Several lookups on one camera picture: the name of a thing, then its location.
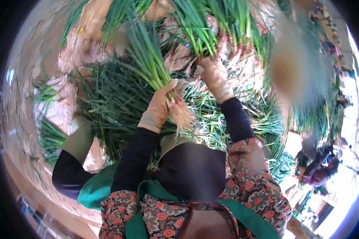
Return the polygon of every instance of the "green apron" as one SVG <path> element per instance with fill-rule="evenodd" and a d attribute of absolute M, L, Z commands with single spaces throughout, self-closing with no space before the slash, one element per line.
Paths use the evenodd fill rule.
<path fill-rule="evenodd" d="M 101 211 L 101 201 L 110 194 L 118 163 L 107 166 L 89 179 L 78 194 L 77 201 L 90 209 Z"/>
<path fill-rule="evenodd" d="M 108 166 L 88 180 L 82 187 L 77 201 L 87 208 L 100 210 L 100 202 L 110 194 L 116 167 L 117 165 Z M 152 195 L 159 200 L 182 202 L 181 198 L 168 193 L 157 180 L 148 179 L 140 183 L 137 191 L 137 201 L 142 201 L 145 194 Z M 266 220 L 242 203 L 232 199 L 218 200 L 218 202 L 227 207 L 236 219 L 258 239 L 279 239 L 278 233 Z M 137 205 L 139 212 L 125 223 L 126 237 L 147 239 L 148 235 L 141 208 L 139 203 Z"/>

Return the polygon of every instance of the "blurred object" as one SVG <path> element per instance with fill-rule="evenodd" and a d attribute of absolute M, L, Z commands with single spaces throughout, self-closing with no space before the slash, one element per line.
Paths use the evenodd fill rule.
<path fill-rule="evenodd" d="M 270 64 L 273 85 L 290 100 L 300 96 L 306 82 L 303 55 L 304 47 L 297 26 L 290 19 L 283 18 Z"/>
<path fill-rule="evenodd" d="M 302 150 L 302 141 L 303 138 L 299 134 L 290 131 L 287 133 L 285 149 L 292 158 L 295 158 L 298 152 Z"/>
<path fill-rule="evenodd" d="M 77 32 L 85 39 L 100 40 L 103 35 L 101 27 L 112 2 L 113 0 L 90 0 L 86 3 L 78 20 Z"/>

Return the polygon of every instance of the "apron strap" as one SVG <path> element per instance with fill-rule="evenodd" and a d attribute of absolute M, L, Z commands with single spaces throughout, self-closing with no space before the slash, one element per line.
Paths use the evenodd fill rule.
<path fill-rule="evenodd" d="M 150 194 L 153 197 L 165 201 L 182 201 L 181 198 L 177 198 L 176 196 L 169 194 L 157 180 L 145 180 L 139 185 L 137 201 L 140 202 L 145 194 Z M 237 220 L 258 239 L 279 239 L 278 233 L 266 220 L 242 203 L 232 199 L 218 200 L 218 202 L 227 207 Z M 138 214 L 134 215 L 125 223 L 125 233 L 126 238 L 148 238 L 144 218 L 140 208 Z"/>
<path fill-rule="evenodd" d="M 218 200 L 218 202 L 227 207 L 234 217 L 258 239 L 279 239 L 278 233 L 265 219 L 242 203 L 232 199 Z"/>

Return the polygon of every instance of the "beige glove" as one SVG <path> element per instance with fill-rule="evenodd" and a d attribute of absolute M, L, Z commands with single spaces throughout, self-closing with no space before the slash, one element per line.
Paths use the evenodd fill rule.
<path fill-rule="evenodd" d="M 60 149 L 70 153 L 83 165 L 94 139 L 92 122 L 78 116 L 72 119 L 71 124 L 77 127 L 77 130 L 64 141 Z"/>
<path fill-rule="evenodd" d="M 209 59 L 203 59 L 202 66 L 197 66 L 197 70 L 218 103 L 222 104 L 235 97 L 233 89 L 227 83 L 226 68 L 221 62 L 213 63 Z"/>
<path fill-rule="evenodd" d="M 161 127 L 169 117 L 169 109 L 176 104 L 174 100 L 169 101 L 166 98 L 166 94 L 173 90 L 177 86 L 177 83 L 178 81 L 172 80 L 169 84 L 154 93 L 148 109 L 142 114 L 138 127 L 160 133 Z"/>

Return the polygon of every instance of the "black sleeve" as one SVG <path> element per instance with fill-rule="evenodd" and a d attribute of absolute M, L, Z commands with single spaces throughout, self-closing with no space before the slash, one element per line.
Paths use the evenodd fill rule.
<path fill-rule="evenodd" d="M 221 111 L 225 115 L 227 133 L 233 143 L 254 137 L 250 127 L 250 120 L 237 98 L 231 98 L 221 104 Z"/>
<path fill-rule="evenodd" d="M 317 161 L 312 162 L 304 171 L 303 175 L 312 176 L 321 164 Z"/>
<path fill-rule="evenodd" d="M 110 192 L 137 191 L 144 179 L 150 155 L 158 144 L 158 135 L 145 128 L 137 128 L 115 171 Z"/>

